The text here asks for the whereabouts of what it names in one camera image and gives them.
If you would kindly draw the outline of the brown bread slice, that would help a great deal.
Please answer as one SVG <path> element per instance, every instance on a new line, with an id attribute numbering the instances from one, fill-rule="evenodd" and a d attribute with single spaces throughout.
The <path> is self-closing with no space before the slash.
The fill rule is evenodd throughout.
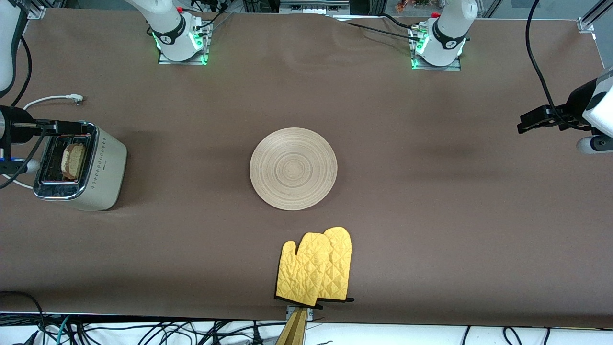
<path id="1" fill-rule="evenodd" d="M 76 181 L 81 174 L 81 168 L 86 153 L 85 144 L 68 144 L 63 150 L 61 174 L 65 179 Z"/>

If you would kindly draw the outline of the round wooden plate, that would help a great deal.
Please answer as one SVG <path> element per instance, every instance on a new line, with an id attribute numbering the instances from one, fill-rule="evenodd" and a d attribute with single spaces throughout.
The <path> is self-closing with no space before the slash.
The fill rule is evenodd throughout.
<path id="1" fill-rule="evenodd" d="M 249 173 L 256 194 L 281 210 L 304 210 L 332 190 L 339 166 L 331 145 L 315 131 L 287 127 L 263 138 Z"/>

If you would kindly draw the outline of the cream and chrome toaster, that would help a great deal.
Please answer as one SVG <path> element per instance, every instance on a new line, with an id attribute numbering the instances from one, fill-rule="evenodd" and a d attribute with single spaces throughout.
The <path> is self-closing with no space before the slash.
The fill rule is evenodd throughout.
<path id="1" fill-rule="evenodd" d="M 127 148 L 100 126 L 87 124 L 88 135 L 50 136 L 33 182 L 34 195 L 72 209 L 100 211 L 117 201 L 125 173 Z M 68 144 L 85 144 L 81 174 L 76 181 L 61 174 L 63 150 Z"/>

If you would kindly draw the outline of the brown table cover cloth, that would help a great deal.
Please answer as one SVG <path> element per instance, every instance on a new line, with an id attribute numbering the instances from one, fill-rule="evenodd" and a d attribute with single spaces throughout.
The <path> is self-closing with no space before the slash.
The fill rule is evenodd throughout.
<path id="1" fill-rule="evenodd" d="M 158 65 L 137 11 L 50 9 L 25 33 L 37 118 L 88 120 L 127 146 L 116 205 L 81 212 L 0 190 L 0 291 L 44 311 L 274 320 L 280 251 L 345 227 L 352 303 L 325 322 L 613 327 L 613 154 L 584 133 L 523 135 L 545 104 L 524 22 L 476 21 L 460 72 L 322 15 L 239 14 L 206 66 Z M 333 148 L 304 210 L 256 194 L 258 143 L 302 127 Z"/>

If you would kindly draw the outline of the yellow quilted oven mitt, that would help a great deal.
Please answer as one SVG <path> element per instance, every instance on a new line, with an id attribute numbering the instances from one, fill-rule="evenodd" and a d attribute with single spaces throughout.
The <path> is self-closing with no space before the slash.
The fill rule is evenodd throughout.
<path id="1" fill-rule="evenodd" d="M 282 246 L 274 297 L 300 306 L 315 307 L 328 266 L 331 244 L 322 233 L 305 233 L 299 244 Z"/>
<path id="2" fill-rule="evenodd" d="M 344 227 L 333 227 L 324 231 L 330 242 L 330 253 L 324 271 L 318 300 L 335 303 L 352 303 L 348 297 L 352 243 Z"/>

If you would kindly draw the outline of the grey metal box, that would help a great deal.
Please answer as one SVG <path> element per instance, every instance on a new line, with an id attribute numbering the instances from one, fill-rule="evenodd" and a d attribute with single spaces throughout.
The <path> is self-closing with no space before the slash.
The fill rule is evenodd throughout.
<path id="1" fill-rule="evenodd" d="M 279 0 L 278 13 L 350 15 L 350 0 Z"/>

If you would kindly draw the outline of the wooden beam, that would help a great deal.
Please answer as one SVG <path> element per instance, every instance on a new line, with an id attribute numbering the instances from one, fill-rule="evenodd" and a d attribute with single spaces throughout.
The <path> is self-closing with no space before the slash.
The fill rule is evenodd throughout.
<path id="1" fill-rule="evenodd" d="M 274 345 L 304 345 L 307 323 L 306 310 L 295 312 L 285 323 Z"/>

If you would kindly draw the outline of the aluminium frame profile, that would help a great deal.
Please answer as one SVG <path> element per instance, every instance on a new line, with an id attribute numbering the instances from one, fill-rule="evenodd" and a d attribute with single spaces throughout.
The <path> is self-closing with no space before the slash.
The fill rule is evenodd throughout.
<path id="1" fill-rule="evenodd" d="M 29 20 L 39 20 L 44 16 L 46 9 L 53 6 L 48 0 L 22 0 L 22 2 Z"/>
<path id="2" fill-rule="evenodd" d="M 608 11 L 613 9 L 613 0 L 598 0 L 582 17 L 577 19 L 577 26 L 581 33 L 594 31 L 594 24 Z"/>

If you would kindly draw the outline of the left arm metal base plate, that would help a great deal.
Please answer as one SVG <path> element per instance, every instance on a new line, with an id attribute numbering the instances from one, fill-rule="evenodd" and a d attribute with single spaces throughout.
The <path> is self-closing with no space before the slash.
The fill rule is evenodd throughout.
<path id="1" fill-rule="evenodd" d="M 430 62 L 425 59 L 420 52 L 423 50 L 427 50 L 429 42 L 432 40 L 429 39 L 425 29 L 418 29 L 416 26 L 413 26 L 410 29 L 407 29 L 407 33 L 409 37 L 416 38 L 416 41 L 411 41 L 409 43 L 410 52 L 411 52 L 411 67 L 413 70 L 431 70 L 431 71 L 460 71 L 461 63 L 460 63 L 460 55 L 462 53 L 462 49 L 459 49 L 456 53 L 454 53 L 454 60 L 451 61 L 449 65 L 446 66 L 436 66 L 432 65 Z"/>

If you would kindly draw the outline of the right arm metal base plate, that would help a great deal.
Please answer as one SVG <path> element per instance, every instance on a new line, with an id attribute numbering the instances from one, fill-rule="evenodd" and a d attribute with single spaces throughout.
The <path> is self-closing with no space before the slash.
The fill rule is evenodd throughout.
<path id="1" fill-rule="evenodd" d="M 179 44 L 181 48 L 181 57 L 185 57 L 187 53 L 193 53 L 185 59 L 173 60 L 164 54 L 162 44 L 156 39 L 156 48 L 159 52 L 158 63 L 160 65 L 207 65 L 212 43 L 213 26 L 210 25 L 205 29 L 190 30 L 188 33 L 188 43 Z"/>

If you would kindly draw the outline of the small metal bracket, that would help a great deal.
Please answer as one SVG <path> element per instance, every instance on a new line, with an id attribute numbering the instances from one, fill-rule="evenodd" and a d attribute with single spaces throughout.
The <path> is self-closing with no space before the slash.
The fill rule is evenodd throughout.
<path id="1" fill-rule="evenodd" d="M 288 306 L 286 306 L 286 308 L 285 308 L 285 319 L 288 321 L 295 312 L 298 312 L 300 310 L 306 310 L 306 321 L 307 322 L 312 322 L 313 321 L 313 319 L 314 319 L 314 312 L 313 312 L 312 308 L 296 306 L 296 305 L 288 305 Z"/>

